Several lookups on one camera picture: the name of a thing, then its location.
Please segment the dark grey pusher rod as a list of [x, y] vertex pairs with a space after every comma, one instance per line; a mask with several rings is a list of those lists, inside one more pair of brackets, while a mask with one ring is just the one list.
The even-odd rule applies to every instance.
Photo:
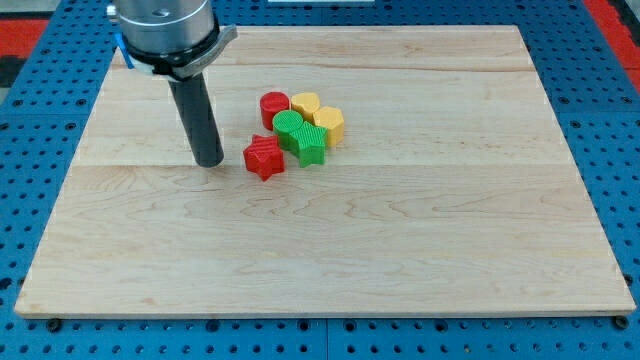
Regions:
[[196, 164], [204, 168], [219, 165], [224, 150], [204, 76], [198, 74], [169, 86]]

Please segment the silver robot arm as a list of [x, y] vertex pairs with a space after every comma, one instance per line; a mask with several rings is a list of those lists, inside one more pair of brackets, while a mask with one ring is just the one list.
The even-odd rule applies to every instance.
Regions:
[[120, 28], [120, 47], [134, 68], [168, 81], [195, 162], [224, 159], [203, 71], [238, 37], [221, 26], [209, 0], [113, 0], [108, 19]]

